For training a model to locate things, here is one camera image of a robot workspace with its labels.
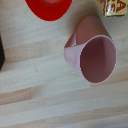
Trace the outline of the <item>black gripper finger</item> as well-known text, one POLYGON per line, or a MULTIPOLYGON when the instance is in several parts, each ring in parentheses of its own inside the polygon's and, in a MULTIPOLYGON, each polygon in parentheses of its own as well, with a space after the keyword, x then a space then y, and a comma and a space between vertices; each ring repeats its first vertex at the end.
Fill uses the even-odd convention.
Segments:
POLYGON ((0 70, 1 70, 4 62, 5 62, 5 54, 4 54, 2 39, 1 39, 1 35, 0 35, 0 70))

